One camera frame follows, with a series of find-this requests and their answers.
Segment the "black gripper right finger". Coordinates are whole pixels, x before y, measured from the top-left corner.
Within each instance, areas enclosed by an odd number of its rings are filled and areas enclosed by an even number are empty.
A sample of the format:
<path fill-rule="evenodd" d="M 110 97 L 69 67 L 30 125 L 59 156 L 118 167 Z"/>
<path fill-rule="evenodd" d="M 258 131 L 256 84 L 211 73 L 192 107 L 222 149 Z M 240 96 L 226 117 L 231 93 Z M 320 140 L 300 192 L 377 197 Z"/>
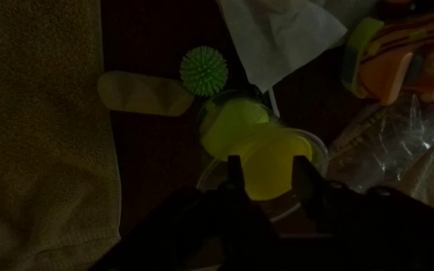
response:
<path fill-rule="evenodd" d="M 303 204 L 315 203 L 321 195 L 326 179 L 306 156 L 292 161 L 292 189 Z"/>

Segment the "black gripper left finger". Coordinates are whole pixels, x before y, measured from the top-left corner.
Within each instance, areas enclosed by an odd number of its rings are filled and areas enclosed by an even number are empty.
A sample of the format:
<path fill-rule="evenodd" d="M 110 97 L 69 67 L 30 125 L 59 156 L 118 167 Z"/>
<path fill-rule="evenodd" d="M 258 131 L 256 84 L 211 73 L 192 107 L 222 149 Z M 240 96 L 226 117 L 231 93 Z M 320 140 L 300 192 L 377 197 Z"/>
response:
<path fill-rule="evenodd" d="M 238 155 L 231 155 L 228 158 L 228 188 L 235 191 L 244 189 L 244 176 Z"/>

